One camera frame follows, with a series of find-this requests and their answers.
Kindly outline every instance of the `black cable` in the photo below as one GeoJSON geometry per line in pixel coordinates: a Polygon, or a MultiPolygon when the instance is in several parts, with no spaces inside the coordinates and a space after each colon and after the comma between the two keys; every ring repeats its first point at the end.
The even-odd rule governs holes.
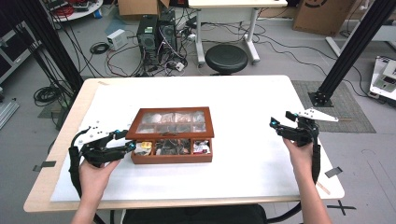
{"type": "Polygon", "coordinates": [[[124,52],[125,50],[127,50],[127,49],[134,49],[134,48],[136,48],[136,47],[139,47],[139,46],[136,45],[136,46],[132,46],[132,47],[129,47],[129,48],[126,48],[126,49],[122,49],[122,50],[120,50],[120,51],[115,52],[115,53],[112,54],[110,57],[108,57],[108,55],[106,56],[106,66],[108,67],[108,69],[110,70],[110,72],[111,72],[112,74],[118,75],[118,76],[121,76],[121,77],[131,77],[131,76],[133,75],[133,73],[130,74],[130,75],[126,74],[126,73],[122,70],[122,68],[110,64],[110,61],[111,61],[111,59],[112,59],[114,56],[116,56],[116,55],[118,55],[118,54],[124,52]],[[120,74],[114,73],[114,72],[112,71],[112,69],[110,68],[110,65],[111,65],[112,67],[119,68],[119,69],[122,71],[122,73],[125,74],[125,76],[124,76],[124,75],[120,75],[120,74]]]}
{"type": "Polygon", "coordinates": [[[52,141],[52,143],[49,145],[49,149],[47,150],[47,154],[50,154],[50,151],[52,150],[53,144],[55,143],[56,138],[52,141]]]}
{"type": "MultiPolygon", "coordinates": [[[[29,21],[29,20],[26,20],[26,19],[24,19],[24,20],[22,20],[21,18],[19,18],[19,19],[20,19],[20,21],[26,21],[27,23],[28,23],[28,21],[29,21]]],[[[24,40],[24,41],[22,42],[22,44],[24,44],[24,45],[26,46],[26,48],[29,49],[29,51],[31,52],[31,54],[35,57],[37,63],[40,65],[40,67],[43,69],[43,71],[44,71],[44,73],[46,74],[46,76],[49,78],[49,81],[50,81],[50,83],[51,83],[51,86],[56,86],[56,87],[58,87],[59,91],[61,92],[61,94],[59,94],[59,91],[56,91],[55,94],[56,94],[58,97],[61,97],[61,98],[62,98],[62,96],[66,93],[66,94],[70,97],[70,96],[73,94],[73,92],[72,92],[71,90],[70,90],[70,91],[69,91],[69,90],[64,90],[64,89],[63,89],[63,86],[59,84],[57,78],[53,75],[53,74],[56,73],[56,74],[62,79],[62,76],[60,76],[60,75],[58,74],[58,70],[57,70],[57,69],[54,69],[54,65],[52,64],[52,61],[49,60],[48,57],[43,53],[43,55],[44,55],[44,57],[45,57],[45,59],[46,59],[46,61],[47,61],[47,64],[49,65],[49,68],[48,68],[47,65],[46,65],[46,63],[45,63],[45,62],[43,61],[43,59],[41,58],[41,56],[40,56],[40,51],[41,51],[41,52],[43,51],[43,50],[42,50],[43,48],[40,48],[41,45],[38,46],[37,43],[31,44],[31,42],[30,42],[30,38],[31,38],[31,37],[30,37],[29,34],[26,34],[25,32],[22,31],[24,28],[23,28],[23,26],[21,25],[21,23],[18,24],[18,25],[16,25],[15,28],[13,28],[13,29],[14,29],[15,33],[16,33],[17,35],[19,35],[20,38],[21,38],[22,40],[24,40]]],[[[55,98],[54,98],[54,99],[44,99],[43,96],[42,96],[41,94],[38,94],[38,96],[35,97],[35,104],[38,105],[37,100],[49,104],[50,101],[55,100],[55,98]]]]}
{"type": "Polygon", "coordinates": [[[43,87],[35,92],[35,105],[46,106],[59,99],[61,91],[56,87],[43,87]]]}
{"type": "Polygon", "coordinates": [[[115,223],[115,221],[114,221],[114,213],[115,213],[115,210],[110,210],[110,224],[114,224],[115,223]]]}
{"type": "Polygon", "coordinates": [[[285,7],[285,10],[283,10],[281,13],[279,13],[279,14],[273,16],[273,17],[264,18],[264,19],[262,19],[262,20],[265,21],[265,20],[270,20],[270,19],[276,18],[276,17],[282,15],[283,13],[285,13],[288,9],[289,9],[288,7],[285,7]]]}
{"type": "Polygon", "coordinates": [[[53,113],[50,112],[50,119],[52,120],[52,123],[55,125],[55,128],[57,130],[61,130],[62,127],[60,127],[56,122],[55,122],[55,118],[53,117],[53,113]]]}
{"type": "Polygon", "coordinates": [[[39,34],[41,43],[49,51],[49,54],[58,65],[65,78],[71,83],[74,90],[79,91],[82,86],[82,78],[77,76],[78,70],[73,65],[58,34],[52,29],[44,8],[38,2],[32,4],[30,1],[18,1],[18,3],[24,15],[29,18],[28,21],[33,24],[35,33],[39,34]]]}
{"type": "Polygon", "coordinates": [[[98,42],[91,46],[90,53],[91,54],[103,54],[110,49],[110,46],[105,42],[98,42]]]}
{"type": "MultiPolygon", "coordinates": [[[[283,45],[283,44],[281,44],[281,43],[275,41],[273,38],[271,38],[271,37],[269,37],[269,36],[266,36],[266,35],[258,35],[258,36],[266,37],[266,38],[268,38],[268,39],[274,41],[274,42],[277,43],[278,45],[280,45],[280,46],[282,46],[282,47],[285,47],[285,48],[291,48],[291,49],[312,49],[312,50],[315,50],[315,51],[319,52],[320,54],[324,55],[325,57],[327,57],[327,58],[329,58],[329,59],[336,60],[335,58],[333,58],[333,57],[331,57],[331,56],[325,54],[323,51],[321,51],[321,50],[319,50],[319,49],[315,49],[315,48],[308,47],[308,46],[286,46],[286,45],[283,45]]],[[[313,65],[313,66],[315,66],[315,67],[318,67],[318,68],[322,71],[322,73],[323,73],[325,76],[327,76],[327,74],[324,72],[324,70],[323,70],[319,65],[313,64],[313,63],[303,63],[303,62],[300,62],[292,52],[290,52],[290,51],[278,52],[278,51],[275,50],[275,48],[272,46],[271,43],[270,43],[270,45],[271,45],[271,47],[273,48],[273,50],[274,50],[275,52],[277,52],[277,53],[290,53],[290,54],[292,55],[292,57],[293,57],[298,63],[307,64],[307,65],[313,65]]],[[[369,97],[368,94],[367,94],[367,92],[365,92],[365,91],[363,90],[362,86],[361,86],[361,79],[362,79],[362,77],[361,77],[361,72],[359,71],[359,69],[358,69],[355,65],[353,65],[352,67],[358,72],[358,75],[359,75],[359,77],[360,77],[359,85],[360,85],[361,91],[364,93],[364,95],[359,94],[359,93],[355,90],[355,87],[353,86],[353,84],[352,84],[349,80],[347,80],[347,79],[343,79],[343,80],[346,81],[347,83],[349,83],[349,84],[351,85],[352,90],[353,90],[358,96],[360,96],[360,97],[369,97]]]]}
{"type": "Polygon", "coordinates": [[[347,19],[346,22],[346,30],[342,30],[340,31],[340,35],[343,37],[349,37],[351,32],[349,31],[349,22],[350,19],[352,18],[353,14],[355,14],[356,10],[361,6],[361,3],[363,2],[363,0],[361,0],[361,2],[358,4],[358,6],[355,8],[355,10],[353,10],[353,12],[350,14],[349,19],[347,19]]]}
{"type": "Polygon", "coordinates": [[[92,58],[93,58],[93,54],[91,54],[90,59],[88,60],[88,62],[85,63],[84,67],[79,71],[80,74],[85,70],[86,67],[89,66],[89,64],[91,63],[92,58]]]}
{"type": "Polygon", "coordinates": [[[54,15],[52,15],[52,19],[56,20],[58,22],[58,24],[60,25],[61,29],[64,31],[64,33],[67,35],[67,37],[69,38],[69,40],[71,41],[73,48],[75,49],[76,54],[78,54],[78,52],[82,55],[83,60],[85,61],[85,63],[87,64],[86,67],[88,67],[88,69],[91,71],[93,77],[96,77],[95,73],[93,71],[96,72],[97,75],[99,75],[100,77],[104,77],[101,73],[99,73],[96,68],[91,64],[91,61],[88,60],[85,55],[84,52],[82,51],[82,48],[80,46],[80,44],[78,43],[78,40],[74,34],[74,30],[71,26],[70,21],[66,18],[66,21],[68,22],[68,26],[70,27],[70,30],[72,31],[72,35],[74,37],[75,40],[73,40],[72,36],[67,32],[67,30],[65,29],[65,27],[63,26],[63,24],[61,23],[61,20],[59,17],[55,17],[54,15]]]}
{"type": "MultiPolygon", "coordinates": [[[[239,26],[234,26],[233,23],[211,23],[211,22],[207,22],[205,25],[212,25],[212,26],[217,26],[217,27],[224,27],[224,28],[227,29],[231,34],[234,34],[234,35],[242,35],[242,36],[244,36],[245,34],[248,33],[248,29],[243,28],[241,22],[234,22],[234,23],[239,23],[239,26]],[[233,32],[229,27],[233,27],[233,28],[235,28],[235,29],[238,29],[238,33],[233,32]]],[[[255,33],[255,34],[257,34],[257,35],[264,34],[264,33],[266,32],[265,28],[262,27],[262,26],[259,26],[259,27],[263,29],[263,32],[261,32],[261,33],[255,33]]]]}

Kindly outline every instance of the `table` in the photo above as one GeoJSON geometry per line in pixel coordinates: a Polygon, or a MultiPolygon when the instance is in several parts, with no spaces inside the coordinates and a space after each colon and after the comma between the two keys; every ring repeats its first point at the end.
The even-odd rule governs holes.
{"type": "Polygon", "coordinates": [[[198,64],[205,63],[205,54],[202,46],[201,22],[220,22],[220,21],[250,21],[248,34],[245,41],[253,63],[260,61],[259,54],[254,48],[252,38],[256,19],[260,7],[285,7],[286,0],[190,0],[189,6],[197,8],[197,28],[195,46],[198,56],[198,64]]]}
{"type": "MultiPolygon", "coordinates": [[[[24,210],[53,212],[78,208],[78,196],[72,188],[58,194],[68,199],[55,202],[51,198],[57,183],[71,185],[68,174],[64,174],[67,172],[64,164],[68,163],[67,149],[79,128],[85,129],[98,119],[100,123],[107,119],[116,126],[122,122],[130,124],[140,107],[199,105],[210,108],[215,132],[213,161],[134,165],[127,155],[110,177],[99,209],[299,200],[289,152],[269,127],[270,117],[284,125],[296,126],[285,118],[285,111],[304,110],[288,77],[96,78],[84,82],[47,158],[56,164],[41,170],[24,210]],[[129,118],[119,123],[118,118],[126,115],[129,118]]],[[[320,197],[344,197],[338,177],[324,175],[332,169],[324,147],[321,155],[320,197]]]]}

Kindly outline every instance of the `gray mat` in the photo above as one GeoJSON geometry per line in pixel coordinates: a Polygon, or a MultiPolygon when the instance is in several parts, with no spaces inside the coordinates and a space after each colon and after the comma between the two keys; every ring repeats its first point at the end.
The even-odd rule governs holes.
{"type": "MultiPolygon", "coordinates": [[[[314,107],[308,93],[315,92],[321,81],[292,81],[305,109],[314,107]]],[[[373,125],[366,118],[361,107],[351,95],[346,84],[342,82],[332,98],[334,107],[314,107],[316,110],[340,119],[338,122],[318,121],[321,132],[329,133],[376,133],[373,125]]]]}
{"type": "Polygon", "coordinates": [[[40,114],[37,116],[40,119],[57,119],[59,113],[53,113],[52,108],[58,105],[59,103],[57,101],[46,105],[43,107],[43,110],[41,110],[40,114]]]}
{"type": "Polygon", "coordinates": [[[111,23],[107,26],[105,33],[107,35],[111,35],[119,29],[125,30],[125,22],[119,15],[114,15],[111,23]]]}

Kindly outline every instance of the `small item in box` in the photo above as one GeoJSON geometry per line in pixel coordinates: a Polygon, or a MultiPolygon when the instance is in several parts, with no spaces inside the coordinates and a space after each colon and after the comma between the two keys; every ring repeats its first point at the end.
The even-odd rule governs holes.
{"type": "Polygon", "coordinates": [[[195,112],[193,114],[193,120],[194,120],[194,122],[198,122],[198,123],[205,122],[204,112],[202,112],[202,111],[195,112]]]}
{"type": "Polygon", "coordinates": [[[175,122],[191,122],[191,114],[175,114],[175,122]]]}
{"type": "Polygon", "coordinates": [[[189,155],[190,139],[162,139],[156,144],[155,155],[189,155]]]}
{"type": "Polygon", "coordinates": [[[136,149],[134,154],[138,156],[147,156],[151,152],[152,143],[151,142],[141,142],[136,144],[136,149]]]}
{"type": "Polygon", "coordinates": [[[209,141],[195,141],[194,154],[208,154],[210,153],[209,141]]]}

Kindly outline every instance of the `hand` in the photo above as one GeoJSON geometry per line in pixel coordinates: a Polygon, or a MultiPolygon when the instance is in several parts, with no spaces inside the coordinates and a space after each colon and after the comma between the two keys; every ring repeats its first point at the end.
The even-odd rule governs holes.
{"type": "Polygon", "coordinates": [[[81,183],[82,195],[78,210],[72,220],[73,224],[92,223],[111,172],[113,172],[119,163],[120,160],[112,161],[106,167],[97,168],[84,161],[79,166],[79,181],[81,183]]]}
{"type": "Polygon", "coordinates": [[[79,180],[81,183],[81,198],[93,202],[99,202],[102,199],[103,192],[108,183],[111,173],[120,163],[112,161],[106,167],[102,164],[101,168],[95,167],[84,161],[79,166],[79,180]]]}
{"type": "Polygon", "coordinates": [[[297,147],[297,142],[291,142],[286,138],[283,138],[283,142],[289,150],[291,164],[297,181],[301,178],[312,179],[313,144],[297,147]]]}

